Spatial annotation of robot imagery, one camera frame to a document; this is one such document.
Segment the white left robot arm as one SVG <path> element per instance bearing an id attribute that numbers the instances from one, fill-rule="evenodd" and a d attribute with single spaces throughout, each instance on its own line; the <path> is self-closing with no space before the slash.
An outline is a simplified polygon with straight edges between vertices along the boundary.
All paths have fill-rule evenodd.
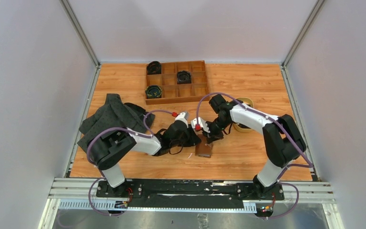
<path id="1" fill-rule="evenodd" d="M 163 156 L 170 154 L 174 147 L 193 147 L 201 142 L 191 125 L 180 120 L 154 135 L 139 133 L 130 128 L 112 127 L 88 143 L 86 156 L 106 179 L 110 193 L 122 197 L 127 191 L 127 184 L 119 161 L 129 152 Z"/>

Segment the brown leather card holder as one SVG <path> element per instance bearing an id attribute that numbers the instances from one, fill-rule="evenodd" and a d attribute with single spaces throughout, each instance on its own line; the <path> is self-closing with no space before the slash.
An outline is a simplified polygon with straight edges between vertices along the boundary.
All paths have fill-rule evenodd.
<path id="1" fill-rule="evenodd" d="M 213 154 L 212 143 L 200 143 L 195 147 L 195 155 L 198 157 L 211 158 Z"/>

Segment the yellow oval card tray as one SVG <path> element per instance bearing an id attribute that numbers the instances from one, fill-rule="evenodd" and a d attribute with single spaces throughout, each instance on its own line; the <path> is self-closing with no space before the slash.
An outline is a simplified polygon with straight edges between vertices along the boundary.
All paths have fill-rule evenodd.
<path id="1" fill-rule="evenodd" d="M 246 105 L 250 106 L 251 108 L 254 108 L 254 103 L 250 98 L 238 97 L 237 100 L 240 100 L 240 101 L 244 102 Z M 235 123 L 234 128 L 236 131 L 241 132 L 241 133 L 249 133 L 252 131 L 251 128 L 249 128 L 243 124 L 240 124 L 240 123 Z"/>

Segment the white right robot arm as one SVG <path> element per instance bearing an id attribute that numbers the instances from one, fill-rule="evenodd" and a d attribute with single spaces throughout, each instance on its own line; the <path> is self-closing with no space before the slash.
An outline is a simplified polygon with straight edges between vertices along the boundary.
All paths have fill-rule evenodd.
<path id="1" fill-rule="evenodd" d="M 244 125 L 263 136 L 267 161 L 253 178 L 251 195 L 259 199 L 271 195 L 279 179 L 299 157 L 306 161 L 305 167 L 311 166 L 305 155 L 305 141 L 292 116 L 270 115 L 238 99 L 229 102 L 224 96 L 222 93 L 212 93 L 209 104 L 217 117 L 212 122 L 207 121 L 201 129 L 208 143 L 223 139 L 225 129 L 234 123 Z"/>

